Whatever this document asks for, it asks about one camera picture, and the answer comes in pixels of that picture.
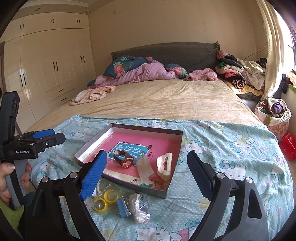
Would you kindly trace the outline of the green sleeve forearm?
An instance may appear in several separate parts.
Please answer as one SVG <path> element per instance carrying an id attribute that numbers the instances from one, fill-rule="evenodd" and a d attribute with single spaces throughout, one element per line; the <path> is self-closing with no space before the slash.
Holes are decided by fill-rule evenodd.
<path id="1" fill-rule="evenodd" d="M 1 200 L 1 211 L 6 218 L 1 220 L 1 240 L 10 240 L 11 235 L 16 235 L 23 240 L 19 231 L 19 224 L 23 216 L 25 207 L 22 205 L 16 210 L 12 210 L 5 202 Z"/>

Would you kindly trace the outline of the left hand painted nails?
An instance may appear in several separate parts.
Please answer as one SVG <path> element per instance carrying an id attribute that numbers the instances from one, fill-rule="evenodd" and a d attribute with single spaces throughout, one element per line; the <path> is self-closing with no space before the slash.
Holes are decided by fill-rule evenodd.
<path id="1" fill-rule="evenodd" d="M 5 177 L 6 175 L 11 174 L 15 170 L 15 166 L 10 163 L 2 163 L 0 167 L 0 196 L 1 201 L 9 206 L 11 195 L 7 188 Z M 30 182 L 30 172 L 32 171 L 32 167 L 29 163 L 26 164 L 25 173 L 21 176 L 21 182 L 23 188 L 29 187 Z"/>

